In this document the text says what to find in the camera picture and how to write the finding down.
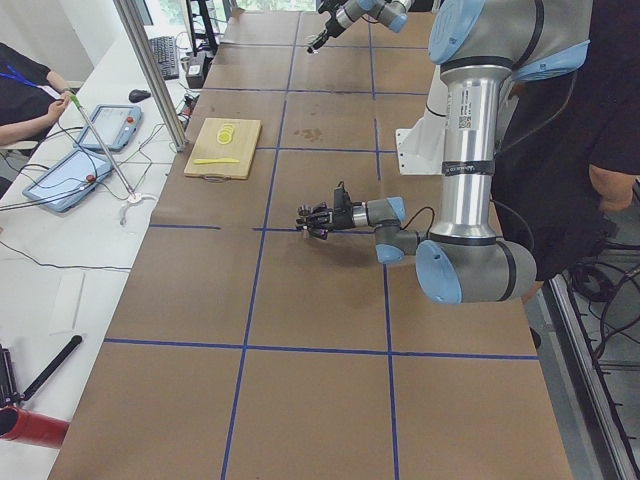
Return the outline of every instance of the red cup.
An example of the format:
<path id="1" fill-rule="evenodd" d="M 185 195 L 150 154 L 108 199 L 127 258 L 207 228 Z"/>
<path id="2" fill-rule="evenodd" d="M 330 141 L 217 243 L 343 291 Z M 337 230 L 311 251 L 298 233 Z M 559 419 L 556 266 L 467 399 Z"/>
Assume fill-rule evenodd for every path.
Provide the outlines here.
<path id="1" fill-rule="evenodd" d="M 16 407 L 0 409 L 0 440 L 60 448 L 69 422 Z"/>

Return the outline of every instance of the keyboard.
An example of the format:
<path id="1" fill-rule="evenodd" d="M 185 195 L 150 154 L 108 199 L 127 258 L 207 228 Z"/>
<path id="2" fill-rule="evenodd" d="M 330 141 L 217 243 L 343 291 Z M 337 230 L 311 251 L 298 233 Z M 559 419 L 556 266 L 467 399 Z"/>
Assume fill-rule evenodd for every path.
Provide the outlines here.
<path id="1" fill-rule="evenodd" d="M 180 76 L 180 60 L 174 37 L 156 37 L 149 39 L 151 51 L 158 62 L 160 73 L 165 80 Z"/>

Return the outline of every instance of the white table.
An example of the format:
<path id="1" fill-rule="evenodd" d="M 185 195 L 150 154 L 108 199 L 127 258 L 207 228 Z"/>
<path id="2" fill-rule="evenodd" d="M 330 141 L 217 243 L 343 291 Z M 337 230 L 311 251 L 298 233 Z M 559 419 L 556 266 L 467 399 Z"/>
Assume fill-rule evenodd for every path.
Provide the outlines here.
<path id="1" fill-rule="evenodd" d="M 184 96 L 182 85 L 186 85 L 184 79 L 167 82 L 175 105 Z M 129 103 L 128 93 L 134 88 L 148 89 L 148 86 L 129 39 L 123 36 L 87 79 L 78 98 L 90 113 L 98 104 Z M 129 145 L 115 155 L 118 161 L 134 153 L 154 127 L 162 123 L 153 99 L 138 105 L 143 111 L 142 122 Z M 71 128 L 82 126 L 83 120 L 80 112 L 70 105 L 60 123 Z M 29 163 L 51 166 L 72 147 L 73 142 L 68 136 L 57 135 L 46 141 Z M 136 185 L 144 175 L 136 191 L 158 196 L 173 161 L 174 150 L 169 133 L 162 127 L 142 150 L 152 164 L 149 165 L 150 161 L 138 153 L 121 165 L 122 171 L 132 185 Z M 42 170 L 29 168 L 25 173 L 35 179 Z M 22 190 L 30 184 L 29 178 L 19 175 L 0 201 L 0 210 L 26 201 Z M 119 211 L 126 196 L 124 185 L 114 173 L 104 186 L 98 186 L 78 206 L 64 214 L 52 213 L 43 207 L 0 211 L 0 227 L 4 229 L 0 240 L 43 263 L 130 268 L 155 202 L 144 200 L 129 208 L 127 222 L 121 226 Z M 11 353 L 19 391 L 24 391 L 73 335 L 83 337 L 83 342 L 32 400 L 22 405 L 23 408 L 71 420 L 127 275 L 127 271 L 41 267 L 0 245 L 0 343 Z M 69 291 L 60 288 L 61 284 L 68 284 L 73 279 L 82 280 L 81 289 Z M 55 308 L 58 296 L 61 296 L 58 301 L 63 297 L 76 296 L 75 318 L 73 315 L 54 318 L 54 311 L 60 311 Z M 44 479 L 57 454 L 55 449 L 0 442 L 2 476 Z"/>

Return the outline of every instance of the black mouse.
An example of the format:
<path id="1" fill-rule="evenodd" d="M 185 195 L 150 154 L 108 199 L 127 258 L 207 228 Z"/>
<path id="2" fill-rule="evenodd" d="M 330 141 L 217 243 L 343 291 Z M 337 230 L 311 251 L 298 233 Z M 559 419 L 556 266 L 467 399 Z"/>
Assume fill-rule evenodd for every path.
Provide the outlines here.
<path id="1" fill-rule="evenodd" d="M 142 100 L 144 100 L 145 98 L 149 98 L 151 96 L 151 93 L 147 92 L 146 90 L 131 90 L 129 92 L 129 101 L 131 103 L 138 103 L 141 102 Z"/>

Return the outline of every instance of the cutting board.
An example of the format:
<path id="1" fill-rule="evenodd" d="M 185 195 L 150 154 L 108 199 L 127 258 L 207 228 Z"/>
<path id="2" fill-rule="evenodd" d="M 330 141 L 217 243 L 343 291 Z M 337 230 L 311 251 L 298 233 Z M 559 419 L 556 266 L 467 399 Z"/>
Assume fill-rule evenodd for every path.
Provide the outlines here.
<path id="1" fill-rule="evenodd" d="M 184 174 L 187 177 L 221 177 L 246 180 L 260 135 L 260 120 L 207 118 L 193 146 Z M 196 160 L 237 159 L 237 163 L 206 163 Z"/>

